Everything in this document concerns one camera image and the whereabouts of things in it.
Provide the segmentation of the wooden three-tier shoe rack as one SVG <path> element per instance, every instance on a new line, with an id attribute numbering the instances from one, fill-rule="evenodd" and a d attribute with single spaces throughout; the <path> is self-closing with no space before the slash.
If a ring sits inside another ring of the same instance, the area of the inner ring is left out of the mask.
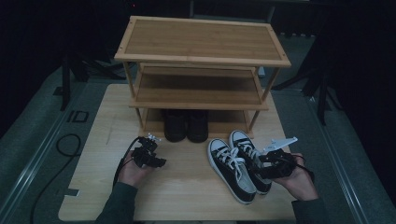
<path id="1" fill-rule="evenodd" d="M 290 67 L 268 23 L 132 16 L 116 60 L 126 74 L 141 133 L 163 134 L 165 109 L 206 110 L 212 137 L 252 134 L 271 87 L 260 68 Z"/>

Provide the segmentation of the black lace-up shoe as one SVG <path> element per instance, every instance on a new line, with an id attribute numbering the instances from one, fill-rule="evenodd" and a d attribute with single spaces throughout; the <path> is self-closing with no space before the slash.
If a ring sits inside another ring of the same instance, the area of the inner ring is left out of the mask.
<path id="1" fill-rule="evenodd" d="M 193 143 L 202 143 L 208 138 L 207 113 L 204 110 L 189 112 L 187 137 Z"/>
<path id="2" fill-rule="evenodd" d="M 166 109 L 163 114 L 164 135 L 170 142 L 179 142 L 186 137 L 185 113 L 183 110 Z"/>

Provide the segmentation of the person's left hand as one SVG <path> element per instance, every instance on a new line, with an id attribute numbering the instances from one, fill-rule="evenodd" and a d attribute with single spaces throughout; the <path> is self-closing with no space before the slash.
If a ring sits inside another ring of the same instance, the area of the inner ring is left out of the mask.
<path id="1" fill-rule="evenodd" d="M 131 152 L 129 152 L 121 167 L 118 181 L 138 189 L 152 171 L 153 168 L 146 165 L 138 167 L 132 158 Z"/>

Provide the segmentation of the black metal stand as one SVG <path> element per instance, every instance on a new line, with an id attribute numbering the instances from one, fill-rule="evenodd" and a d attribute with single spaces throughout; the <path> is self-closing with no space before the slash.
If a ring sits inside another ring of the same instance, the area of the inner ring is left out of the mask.
<path id="1" fill-rule="evenodd" d="M 71 75 L 74 75 L 77 81 L 87 82 L 90 78 L 89 70 L 94 70 L 102 77 L 110 79 L 124 80 L 124 77 L 115 73 L 116 69 L 121 69 L 121 64 L 102 65 L 94 58 L 78 51 L 67 53 L 62 60 L 62 85 L 57 87 L 54 95 L 62 97 L 60 110 L 65 111 L 71 100 Z"/>
<path id="2" fill-rule="evenodd" d="M 342 107 L 334 100 L 328 88 L 330 86 L 330 72 L 323 69 L 308 69 L 305 72 L 299 72 L 296 76 L 275 85 L 273 91 L 281 91 L 288 86 L 305 79 L 306 82 L 301 89 L 303 96 L 314 97 L 318 92 L 317 99 L 317 117 L 322 125 L 326 125 L 325 111 L 328 108 L 327 99 L 330 99 L 333 105 L 338 109 L 342 110 Z"/>

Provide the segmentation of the black and white canvas sneaker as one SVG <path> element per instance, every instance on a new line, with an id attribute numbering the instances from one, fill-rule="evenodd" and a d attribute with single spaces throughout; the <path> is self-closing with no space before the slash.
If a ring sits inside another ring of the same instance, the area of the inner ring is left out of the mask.
<path id="1" fill-rule="evenodd" d="M 207 147 L 207 157 L 235 199 L 241 204 L 251 204 L 257 190 L 248 175 L 245 160 L 238 156 L 238 149 L 230 148 L 222 139 L 212 139 Z"/>
<path id="2" fill-rule="evenodd" d="M 255 147 L 249 136 L 239 130 L 235 130 L 230 134 L 229 143 L 232 148 L 238 150 L 237 156 L 245 161 L 248 176 L 254 184 L 257 193 L 266 195 L 272 187 L 272 181 L 255 173 L 256 169 L 263 168 L 259 159 L 260 151 Z"/>

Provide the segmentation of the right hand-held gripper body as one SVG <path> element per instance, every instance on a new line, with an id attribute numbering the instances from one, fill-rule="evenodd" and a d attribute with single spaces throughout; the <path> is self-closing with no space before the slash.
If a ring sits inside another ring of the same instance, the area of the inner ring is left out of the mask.
<path id="1" fill-rule="evenodd" d="M 272 156 L 274 162 L 272 166 L 264 166 L 268 170 L 270 175 L 269 179 L 286 177 L 291 175 L 292 171 L 296 167 L 296 161 L 293 156 L 285 152 L 283 147 L 287 147 L 290 144 L 297 142 L 296 137 L 285 138 L 285 139 L 272 139 L 271 144 L 263 149 L 262 155 Z"/>

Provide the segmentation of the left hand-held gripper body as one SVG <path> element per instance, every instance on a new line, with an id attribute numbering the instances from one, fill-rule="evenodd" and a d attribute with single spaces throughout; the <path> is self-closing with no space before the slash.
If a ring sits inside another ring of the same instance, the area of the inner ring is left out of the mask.
<path id="1" fill-rule="evenodd" d="M 140 144 L 140 147 L 136 147 L 132 152 L 132 158 L 138 167 L 143 167 L 144 165 L 149 164 L 149 159 L 152 157 L 157 158 L 155 149 L 158 146 L 156 143 L 158 140 L 159 138 L 150 133 L 147 137 L 138 136 L 132 142 L 130 147 L 132 147 L 136 142 Z"/>

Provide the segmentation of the person's right hand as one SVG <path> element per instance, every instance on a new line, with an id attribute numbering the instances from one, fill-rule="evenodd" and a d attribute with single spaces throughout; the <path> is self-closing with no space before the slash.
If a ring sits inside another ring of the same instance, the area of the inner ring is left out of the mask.
<path id="1" fill-rule="evenodd" d="M 311 175 L 304 167 L 304 159 L 301 153 L 293 153 L 293 158 L 297 162 L 296 168 L 291 175 L 276 178 L 275 182 L 284 187 L 296 200 L 313 201 L 319 198 Z"/>

